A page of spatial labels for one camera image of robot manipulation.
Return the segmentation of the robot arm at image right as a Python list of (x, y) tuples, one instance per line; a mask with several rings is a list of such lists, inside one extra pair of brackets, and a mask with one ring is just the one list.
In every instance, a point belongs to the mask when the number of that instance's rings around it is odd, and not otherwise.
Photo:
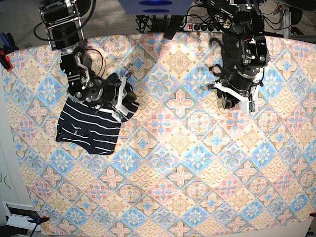
[[(220, 13), (223, 4), (236, 8), (232, 17), (231, 28), (215, 16)], [(204, 1), (211, 21), (223, 32), (223, 39), (212, 38), (221, 48), (223, 64), (217, 64), (220, 73), (215, 73), (218, 79), (213, 84), (203, 86), (204, 90), (215, 90), (222, 101), (224, 109), (231, 109), (241, 104), (244, 113), (254, 113), (258, 110), (255, 99), (263, 79), (258, 78), (264, 73), (270, 56), (264, 35), (264, 18), (259, 8), (263, 0), (218, 0)]]

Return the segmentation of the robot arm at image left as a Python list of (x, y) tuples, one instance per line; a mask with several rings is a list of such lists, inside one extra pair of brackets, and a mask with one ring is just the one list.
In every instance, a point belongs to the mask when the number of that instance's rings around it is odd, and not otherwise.
[(85, 64), (83, 27), (91, 19), (96, 7), (94, 0), (48, 0), (39, 7), (41, 24), (45, 26), (52, 50), (60, 50), (60, 69), (68, 80), (68, 97), (77, 103), (88, 103), (96, 108), (113, 108), (136, 101), (127, 80), (130, 74), (116, 73), (103, 79)]

